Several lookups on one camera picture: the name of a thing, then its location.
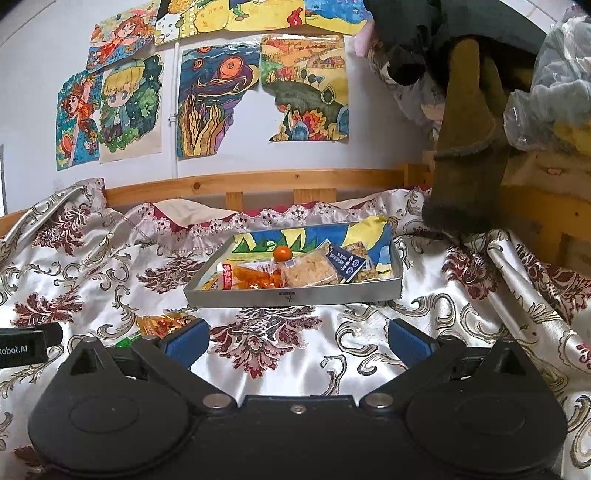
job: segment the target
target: landscape drawing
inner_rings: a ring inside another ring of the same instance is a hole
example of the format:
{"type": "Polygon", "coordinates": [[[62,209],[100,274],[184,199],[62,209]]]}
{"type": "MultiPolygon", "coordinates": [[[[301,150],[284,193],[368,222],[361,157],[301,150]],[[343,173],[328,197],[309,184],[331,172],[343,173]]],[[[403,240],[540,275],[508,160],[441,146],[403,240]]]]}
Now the landscape drawing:
{"type": "Polygon", "coordinates": [[[259,43],[186,50],[178,90],[177,154],[217,152],[233,124],[234,108],[259,80],[259,43]]]}
{"type": "Polygon", "coordinates": [[[167,3],[168,10],[156,22],[156,45],[221,30],[228,22],[230,0],[171,0],[167,3]]]}
{"type": "Polygon", "coordinates": [[[306,0],[306,23],[344,35],[355,35],[371,18],[363,0],[306,0]]]}
{"type": "Polygon", "coordinates": [[[389,245],[392,233],[388,222],[377,216],[353,224],[332,224],[265,230],[234,235],[234,247],[226,258],[229,262],[249,262],[273,259],[277,247],[289,247],[293,254],[299,255],[318,248],[325,240],[344,247],[362,242],[368,250],[374,265],[383,265],[381,271],[390,264],[389,245]]]}
{"type": "Polygon", "coordinates": [[[342,36],[264,36],[261,79],[284,114],[279,133],[270,141],[342,140],[349,136],[342,36]]]}
{"type": "Polygon", "coordinates": [[[230,0],[227,30],[260,31],[306,23],[304,0],[230,0]]]}

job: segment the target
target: wooden bed frame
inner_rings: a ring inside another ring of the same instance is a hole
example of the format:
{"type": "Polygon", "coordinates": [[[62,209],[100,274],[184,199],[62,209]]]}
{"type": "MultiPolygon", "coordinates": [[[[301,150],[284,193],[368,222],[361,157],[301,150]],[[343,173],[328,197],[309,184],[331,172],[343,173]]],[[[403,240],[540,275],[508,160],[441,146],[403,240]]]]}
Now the wooden bed frame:
{"type": "MultiPolygon", "coordinates": [[[[117,208],[224,194],[229,210],[242,211],[244,193],[292,190],[294,204],[313,200],[330,203],[336,201],[338,190],[379,192],[431,184],[427,165],[404,164],[396,170],[283,170],[186,177],[108,189],[106,197],[108,205],[117,208]]],[[[529,187],[503,188],[499,201],[503,217],[518,217],[539,226],[537,245],[530,248],[545,262],[562,264],[566,235],[591,242],[591,203],[529,187]]],[[[22,210],[1,217],[0,236],[24,213],[22,210]]]]}

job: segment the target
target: white wall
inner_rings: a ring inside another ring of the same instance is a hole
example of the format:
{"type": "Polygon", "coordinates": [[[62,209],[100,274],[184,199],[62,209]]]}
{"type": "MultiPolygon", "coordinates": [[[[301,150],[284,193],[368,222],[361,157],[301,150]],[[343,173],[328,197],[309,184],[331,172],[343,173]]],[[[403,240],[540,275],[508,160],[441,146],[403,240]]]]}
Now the white wall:
{"type": "MultiPolygon", "coordinates": [[[[542,4],[548,0],[533,0],[542,4]]],[[[504,0],[544,30],[553,20],[527,0],[504,0]]],[[[109,164],[91,162],[56,171],[56,102],[62,84],[83,70],[90,34],[97,22],[143,0],[24,0],[0,22],[0,145],[4,145],[8,212],[26,207],[56,189],[89,178],[104,177],[107,187],[174,176],[171,153],[174,44],[158,49],[164,68],[163,153],[109,164]]],[[[567,0],[553,0],[567,5],[567,0]]],[[[218,32],[181,43],[227,43],[239,34],[218,32]]],[[[247,92],[235,110],[235,123],[214,157],[178,162],[178,176],[245,170],[290,168],[392,168],[419,161],[421,138],[404,119],[384,85],[366,62],[348,57],[350,131],[348,142],[286,142],[270,144],[282,115],[274,98],[259,89],[247,92]]]]}

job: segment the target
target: screw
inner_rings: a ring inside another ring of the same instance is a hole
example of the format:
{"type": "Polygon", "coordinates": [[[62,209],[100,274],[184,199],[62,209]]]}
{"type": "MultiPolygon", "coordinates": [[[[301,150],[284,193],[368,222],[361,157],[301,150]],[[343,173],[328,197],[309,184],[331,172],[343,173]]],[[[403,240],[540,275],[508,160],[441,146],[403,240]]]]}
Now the screw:
{"type": "Polygon", "coordinates": [[[232,397],[225,393],[211,393],[203,398],[203,405],[214,410],[221,410],[232,404],[232,397]]]}
{"type": "Polygon", "coordinates": [[[388,408],[394,399],[387,393],[370,393],[365,397],[365,403],[373,408],[388,408]]]}
{"type": "Polygon", "coordinates": [[[290,410],[298,415],[306,412],[306,407],[303,405],[292,405],[290,410]]]}

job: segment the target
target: floral patterned bedsheet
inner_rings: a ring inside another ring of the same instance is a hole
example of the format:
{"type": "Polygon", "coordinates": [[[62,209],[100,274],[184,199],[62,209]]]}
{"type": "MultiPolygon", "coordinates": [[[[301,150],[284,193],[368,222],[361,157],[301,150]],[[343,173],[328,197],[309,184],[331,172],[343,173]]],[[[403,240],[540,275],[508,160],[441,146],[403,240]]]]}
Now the floral patterned bedsheet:
{"type": "Polygon", "coordinates": [[[34,478],[27,418],[58,366],[84,336],[113,345],[137,316],[182,310],[211,325],[192,371],[234,396],[338,395],[359,399],[405,371],[388,349],[388,319],[432,336],[490,346],[512,334],[564,407],[569,435],[557,468],[591,478],[591,280],[539,262],[510,232],[462,243],[421,221],[427,193],[393,190],[343,209],[325,203],[236,213],[192,226],[158,207],[106,207],[101,179],[31,209],[0,242],[0,326],[60,322],[50,360],[0,371],[0,478],[34,478]],[[193,309],[183,286],[215,249],[248,230],[389,217],[404,263],[402,299],[326,307],[193,309]]]}

